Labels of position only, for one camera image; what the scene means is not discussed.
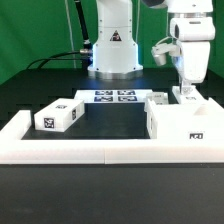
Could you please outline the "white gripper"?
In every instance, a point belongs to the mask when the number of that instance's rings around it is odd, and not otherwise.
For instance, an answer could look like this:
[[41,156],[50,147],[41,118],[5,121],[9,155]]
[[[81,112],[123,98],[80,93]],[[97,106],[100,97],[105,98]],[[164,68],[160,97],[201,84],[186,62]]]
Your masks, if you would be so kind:
[[215,37],[215,27],[211,17],[172,18],[170,35],[179,47],[172,61],[183,79],[180,81],[180,93],[189,95],[193,91],[190,83],[201,83],[206,75],[210,41]]

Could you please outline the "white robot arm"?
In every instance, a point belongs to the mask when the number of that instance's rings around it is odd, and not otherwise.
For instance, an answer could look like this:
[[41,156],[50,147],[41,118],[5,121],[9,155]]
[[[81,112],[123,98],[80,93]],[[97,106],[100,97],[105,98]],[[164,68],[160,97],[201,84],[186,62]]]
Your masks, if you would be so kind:
[[[215,38],[212,0],[141,0],[149,8],[167,10],[166,38],[152,47],[157,65],[166,57],[179,74],[181,94],[204,81],[210,41]],[[138,44],[133,39],[132,0],[96,0],[98,39],[93,45],[91,75],[103,79],[123,79],[143,69],[139,64]]]

